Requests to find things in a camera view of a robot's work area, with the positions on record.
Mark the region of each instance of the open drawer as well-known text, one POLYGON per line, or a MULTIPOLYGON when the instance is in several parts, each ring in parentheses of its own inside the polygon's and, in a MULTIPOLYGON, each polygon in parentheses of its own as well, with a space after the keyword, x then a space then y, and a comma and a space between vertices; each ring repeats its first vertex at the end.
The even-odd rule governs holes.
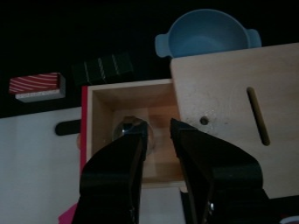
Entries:
POLYGON ((136 116, 149 123, 154 141, 144 161, 142 187, 184 186, 169 134, 171 118, 180 119, 172 80, 84 87, 81 107, 81 167, 112 142, 124 116, 136 116))

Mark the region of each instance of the wooden cabinet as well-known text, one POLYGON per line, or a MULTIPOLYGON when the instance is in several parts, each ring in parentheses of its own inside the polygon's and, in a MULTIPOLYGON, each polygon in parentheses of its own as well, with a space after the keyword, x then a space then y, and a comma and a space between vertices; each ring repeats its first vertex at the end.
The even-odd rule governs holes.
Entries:
POLYGON ((82 89, 81 165, 110 143, 122 117, 137 116, 149 122, 154 138, 153 152, 144 161, 142 185, 183 186, 169 137, 173 117, 256 158, 269 198, 297 195, 299 44, 177 58, 171 70, 171 80, 82 89), (265 136, 259 136, 256 106, 269 144, 261 142, 265 136))

